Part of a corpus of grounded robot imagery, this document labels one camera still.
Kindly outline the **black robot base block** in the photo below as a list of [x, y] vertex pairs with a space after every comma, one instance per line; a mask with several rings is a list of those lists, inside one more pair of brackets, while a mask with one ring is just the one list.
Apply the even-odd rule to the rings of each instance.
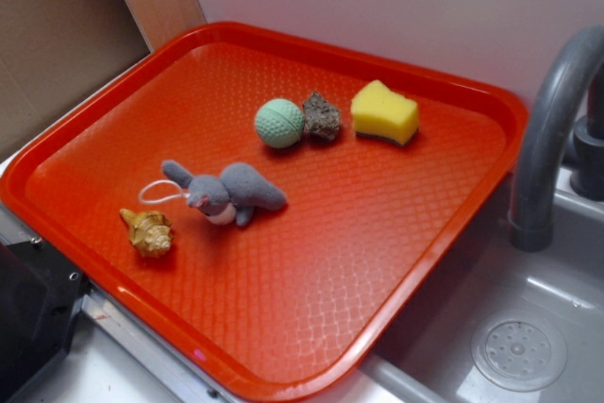
[[1, 400], [14, 402], [69, 354], [87, 284], [52, 244], [1, 246]]

